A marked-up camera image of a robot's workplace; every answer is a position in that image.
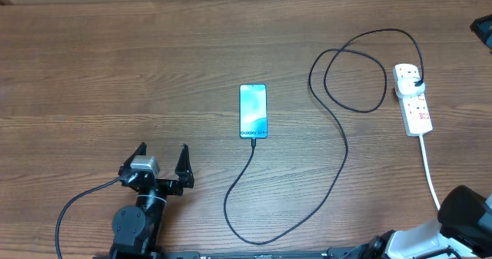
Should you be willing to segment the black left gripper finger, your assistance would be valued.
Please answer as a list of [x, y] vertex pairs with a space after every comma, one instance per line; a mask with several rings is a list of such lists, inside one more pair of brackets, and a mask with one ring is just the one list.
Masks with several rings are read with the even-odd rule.
[[124, 161], [123, 165], [121, 166], [121, 169], [124, 170], [126, 168], [130, 168], [130, 165], [136, 156], [146, 155], [146, 153], [147, 153], [147, 144], [142, 142], [142, 143], [140, 143], [138, 148], [135, 150], [135, 152], [129, 158], [127, 158]]
[[194, 175], [191, 169], [189, 147], [186, 144], [182, 145], [178, 163], [175, 168], [175, 174], [178, 176], [178, 181], [183, 188], [194, 187]]

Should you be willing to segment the Samsung Galaxy smartphone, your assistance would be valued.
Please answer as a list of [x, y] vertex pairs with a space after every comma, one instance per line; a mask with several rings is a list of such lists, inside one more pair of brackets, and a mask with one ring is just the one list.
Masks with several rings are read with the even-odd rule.
[[268, 137], [268, 102], [265, 84], [240, 85], [239, 135], [241, 138]]

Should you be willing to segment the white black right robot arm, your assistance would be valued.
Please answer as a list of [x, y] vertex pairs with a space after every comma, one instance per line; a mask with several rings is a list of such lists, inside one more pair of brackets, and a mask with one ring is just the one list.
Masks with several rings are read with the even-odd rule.
[[388, 231], [345, 254], [346, 258], [466, 258], [491, 256], [491, 197], [467, 186], [439, 202], [431, 178], [424, 136], [433, 130], [424, 95], [424, 68], [400, 63], [393, 68], [406, 135], [419, 139], [424, 173], [437, 209], [435, 219], [406, 231]]

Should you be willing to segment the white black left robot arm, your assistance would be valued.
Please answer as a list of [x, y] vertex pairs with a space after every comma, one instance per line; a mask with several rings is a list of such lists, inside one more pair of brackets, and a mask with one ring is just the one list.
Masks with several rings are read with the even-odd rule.
[[118, 171], [121, 185], [136, 191], [137, 198], [134, 205], [120, 208], [113, 217], [114, 239], [108, 253], [111, 259], [163, 258], [157, 241], [167, 197], [181, 196], [185, 188], [194, 187], [186, 144], [175, 168], [176, 179], [160, 179], [158, 160], [146, 151], [147, 145], [142, 142]]

